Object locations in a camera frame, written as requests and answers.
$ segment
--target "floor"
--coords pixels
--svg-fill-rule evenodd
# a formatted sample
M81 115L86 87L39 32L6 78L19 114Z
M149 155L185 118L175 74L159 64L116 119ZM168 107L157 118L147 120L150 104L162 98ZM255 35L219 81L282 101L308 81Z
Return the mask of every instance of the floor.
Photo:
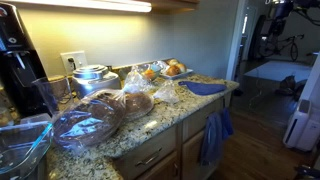
M237 71L243 94L231 102L235 134L225 141L224 155L210 179L294 179L294 167L313 162L314 153L288 149L282 143L297 102L274 93L279 82L242 75L263 63L244 62Z

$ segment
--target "dish towel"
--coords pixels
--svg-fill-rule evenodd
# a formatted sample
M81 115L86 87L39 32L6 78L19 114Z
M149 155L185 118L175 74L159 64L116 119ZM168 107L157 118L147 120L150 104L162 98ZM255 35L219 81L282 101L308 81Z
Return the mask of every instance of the dish towel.
M227 86L223 84L204 84L191 81L180 81L178 84L180 86L187 86L190 91L200 96L214 94L227 89Z
M207 166L217 164L222 157L223 140L234 133L229 110L209 115L204 132L200 154L200 164Z
M222 155L222 124L219 113L212 113L207 120L204 132L200 164L202 166L218 163Z

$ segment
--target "electrical outlet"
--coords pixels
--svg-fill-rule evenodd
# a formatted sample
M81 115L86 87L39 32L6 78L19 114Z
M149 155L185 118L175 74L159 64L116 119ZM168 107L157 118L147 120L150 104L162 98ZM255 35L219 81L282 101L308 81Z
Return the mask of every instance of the electrical outlet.
M72 75L75 69L88 65L84 51L60 53L60 56L68 75Z

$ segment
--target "kitchen counter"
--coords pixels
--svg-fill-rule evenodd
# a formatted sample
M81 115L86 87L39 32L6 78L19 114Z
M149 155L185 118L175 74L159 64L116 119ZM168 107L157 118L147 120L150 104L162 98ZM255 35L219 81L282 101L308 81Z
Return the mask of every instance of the kitchen counter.
M177 84L182 80L225 84L227 89L209 96L198 96L189 91L187 87ZM153 84L157 86L164 81L165 79L157 78ZM116 170L112 158L126 154L239 86L237 82L199 74L191 74L188 77L174 80L174 83L180 99L178 103L172 105L156 99L154 108L146 116L133 122L124 122L118 131L105 142L77 155L57 148L53 143L46 154L48 179L123 179Z

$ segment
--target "black appliance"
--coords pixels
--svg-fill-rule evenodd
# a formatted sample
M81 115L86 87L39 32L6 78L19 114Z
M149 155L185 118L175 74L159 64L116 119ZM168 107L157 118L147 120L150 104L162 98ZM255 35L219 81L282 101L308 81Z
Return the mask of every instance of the black appliance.
M46 77L17 8L0 3L0 79L21 117L48 113L32 82Z

